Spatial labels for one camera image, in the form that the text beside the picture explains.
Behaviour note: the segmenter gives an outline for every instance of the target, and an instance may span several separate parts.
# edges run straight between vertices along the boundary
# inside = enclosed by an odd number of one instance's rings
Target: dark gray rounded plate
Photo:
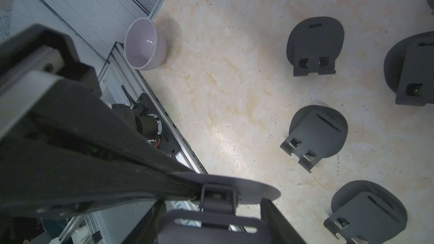
[[[384,78],[386,79],[389,88],[395,93],[398,91],[407,46],[415,42],[417,39],[432,37],[434,37],[434,31],[410,36],[395,44],[387,53],[386,58],[384,59]]]
[[[344,206],[361,192],[374,193],[395,211],[397,211],[405,219],[405,222],[407,222],[407,211],[405,210],[405,207],[401,201],[384,187],[377,183],[366,180],[356,180],[346,183],[343,187],[336,191],[332,198],[332,212],[335,213],[338,211],[342,206]]]
[[[292,121],[291,121],[291,124],[290,124],[290,132],[289,132],[289,134],[291,134],[294,131],[294,129],[301,123],[301,121],[304,120],[304,118],[306,118],[306,116],[312,110],[319,110],[319,111],[324,112],[330,118],[332,118],[333,120],[335,120],[336,122],[338,122],[338,124],[340,124],[341,126],[343,126],[345,128],[345,132],[346,132],[346,134],[345,134],[345,139],[346,139],[346,136],[348,134],[348,124],[347,124],[347,121],[345,120],[345,117],[339,111],[334,110],[331,107],[317,106],[317,105],[305,106],[305,107],[301,108],[299,111],[296,112],[296,114],[292,118]],[[342,147],[344,147],[344,144],[345,144],[345,140],[343,142],[341,142],[340,144],[338,144],[333,149],[333,151],[331,151],[330,154],[328,156],[325,156],[324,158],[331,157],[331,156],[334,156],[335,154],[339,153],[339,151],[342,149]]]
[[[280,191],[277,188],[252,180],[187,171],[171,172],[170,175],[201,185],[216,184],[234,187],[238,192],[239,204],[259,204],[262,198],[273,201],[280,197]]]

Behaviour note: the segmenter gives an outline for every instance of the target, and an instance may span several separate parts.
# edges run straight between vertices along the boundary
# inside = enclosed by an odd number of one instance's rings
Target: bowl
[[[127,31],[124,51],[132,68],[152,70],[160,66],[166,57],[166,40],[154,22],[148,18],[139,18]]]

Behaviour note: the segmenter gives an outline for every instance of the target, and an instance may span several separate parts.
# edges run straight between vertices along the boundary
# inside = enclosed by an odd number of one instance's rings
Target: white plastic part
[[[60,244],[59,238],[58,237],[53,238],[49,244]]]
[[[81,244],[90,236],[90,231],[87,225],[78,228],[73,232],[71,238],[73,239],[74,244]]]

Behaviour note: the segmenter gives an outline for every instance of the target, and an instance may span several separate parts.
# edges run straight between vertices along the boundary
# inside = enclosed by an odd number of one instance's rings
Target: beige marble surface
[[[407,228],[388,243],[430,243],[434,231],[434,106],[398,106],[383,77],[388,50],[433,30],[426,0],[166,0],[156,23],[165,63],[143,72],[209,173],[271,184],[307,243],[344,243],[323,227],[336,190],[376,182],[405,205]],[[302,20],[344,26],[336,76],[293,77],[285,54]],[[340,111],[349,132],[338,155],[309,174],[279,148],[294,113],[311,104]],[[259,207],[238,214],[259,216]]]

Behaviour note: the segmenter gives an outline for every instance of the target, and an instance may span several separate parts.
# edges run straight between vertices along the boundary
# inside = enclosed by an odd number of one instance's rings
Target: black mounting plate
[[[335,74],[335,60],[344,43],[344,27],[331,17],[309,18],[291,31],[286,56],[295,77]]]
[[[396,104],[434,103],[434,31],[408,37],[387,53],[384,77],[396,93]]]
[[[403,231],[408,219],[398,198],[380,185],[363,180],[340,188],[333,196],[332,211],[324,226],[334,236],[339,233],[348,244],[354,244],[354,238],[383,243]]]
[[[292,118],[290,135],[280,145],[289,155],[296,154],[307,171],[323,158],[337,154],[348,134],[345,117],[325,106],[305,106]]]
[[[155,114],[158,116],[157,120],[160,120],[162,125],[161,143],[158,148],[166,155],[175,158],[175,155],[181,151],[181,147],[167,127],[167,123],[160,117],[157,108],[155,108],[149,96],[144,93],[141,94],[132,109],[138,115]]]

